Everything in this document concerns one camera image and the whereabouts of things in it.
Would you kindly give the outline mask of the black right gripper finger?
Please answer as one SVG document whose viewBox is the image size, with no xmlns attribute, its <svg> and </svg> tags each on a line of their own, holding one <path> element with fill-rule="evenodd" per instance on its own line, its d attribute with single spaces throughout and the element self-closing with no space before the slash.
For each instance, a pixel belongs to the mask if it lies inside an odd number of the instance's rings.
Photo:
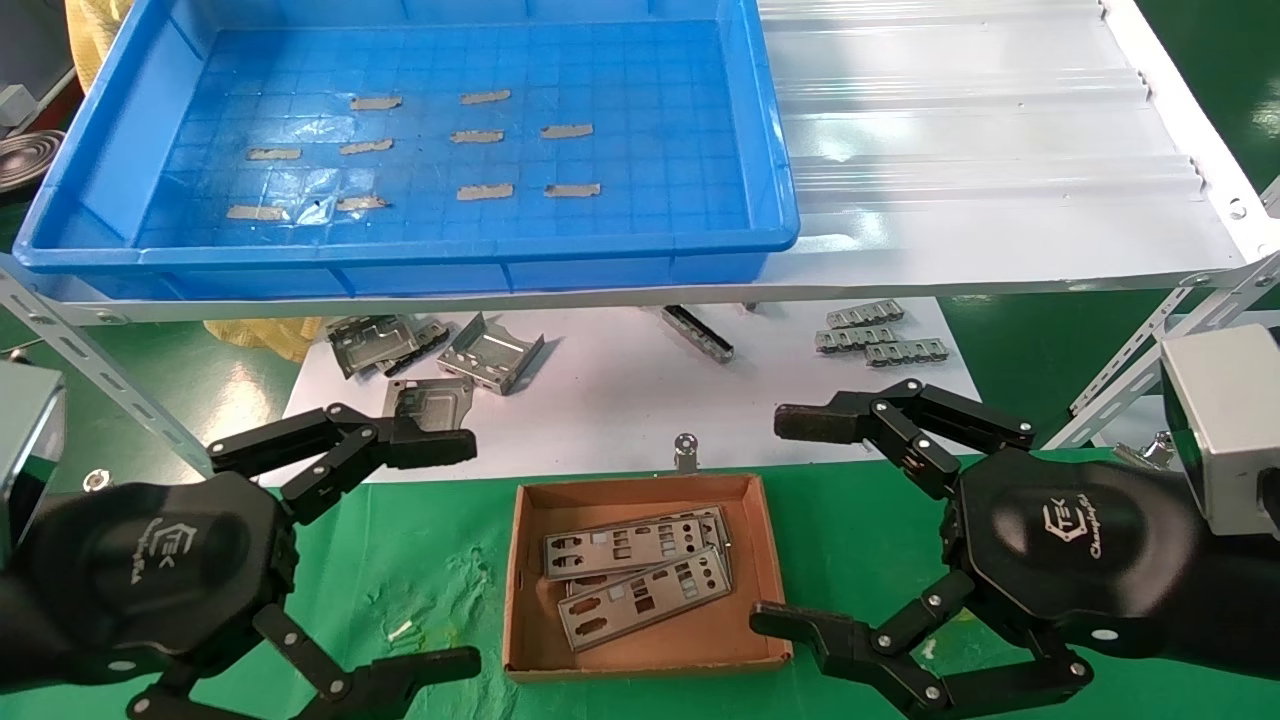
<svg viewBox="0 0 1280 720">
<path fill-rule="evenodd" d="M 1091 665 L 1048 630 L 1027 628 L 1032 657 L 1019 664 L 938 676 L 914 650 L 960 614 L 978 587 L 952 570 L 882 626 L 835 612 L 758 602 L 750 628 L 805 644 L 820 674 L 868 685 L 908 719 L 973 719 L 1060 705 L 1094 678 Z"/>
<path fill-rule="evenodd" d="M 781 439 L 869 443 L 933 500 L 951 500 L 961 473 L 936 436 L 983 454 L 1028 451 L 1036 437 L 1029 421 L 918 379 L 876 392 L 840 391 L 820 406 L 782 404 L 773 429 Z"/>
</svg>

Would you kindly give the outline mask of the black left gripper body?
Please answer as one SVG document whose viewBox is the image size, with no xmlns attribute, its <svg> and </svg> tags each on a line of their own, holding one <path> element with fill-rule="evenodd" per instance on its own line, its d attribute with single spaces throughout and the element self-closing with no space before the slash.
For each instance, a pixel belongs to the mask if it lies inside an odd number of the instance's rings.
<svg viewBox="0 0 1280 720">
<path fill-rule="evenodd" d="M 298 560 L 278 500 L 233 474 L 47 500 L 20 541 L 20 687 L 224 673 Z"/>
</svg>

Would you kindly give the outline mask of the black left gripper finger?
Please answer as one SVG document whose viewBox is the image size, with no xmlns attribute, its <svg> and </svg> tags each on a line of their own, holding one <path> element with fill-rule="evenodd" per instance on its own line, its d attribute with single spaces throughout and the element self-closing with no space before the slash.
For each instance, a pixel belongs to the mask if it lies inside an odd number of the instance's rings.
<svg viewBox="0 0 1280 720">
<path fill-rule="evenodd" d="M 214 471 L 252 479 L 306 461 L 280 488 L 280 502 L 296 524 L 307 525 L 379 468 L 443 468 L 477 456 L 471 430 L 422 430 L 403 416 L 366 416 L 343 404 L 283 418 L 214 441 Z"/>
<path fill-rule="evenodd" d="M 256 612 L 252 626 L 315 689 L 296 719 L 403 719 L 421 689 L 475 678 L 483 669 L 480 652 L 463 646 L 380 659 L 348 673 L 276 603 Z M 247 719 L 192 700 L 197 682 L 195 669 L 170 667 L 131 701 L 127 717 Z"/>
</svg>

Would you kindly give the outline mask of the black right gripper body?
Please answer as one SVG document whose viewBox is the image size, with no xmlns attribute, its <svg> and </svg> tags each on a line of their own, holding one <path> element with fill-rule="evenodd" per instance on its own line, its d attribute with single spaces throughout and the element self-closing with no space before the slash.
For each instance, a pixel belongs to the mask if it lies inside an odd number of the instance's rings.
<svg viewBox="0 0 1280 720">
<path fill-rule="evenodd" d="M 975 585 L 966 607 L 1012 644 L 1053 633 L 1160 657 L 1187 626 L 1172 610 L 1206 530 L 1172 473 L 1005 448 L 961 473 L 948 512 L 948 557 Z"/>
</svg>

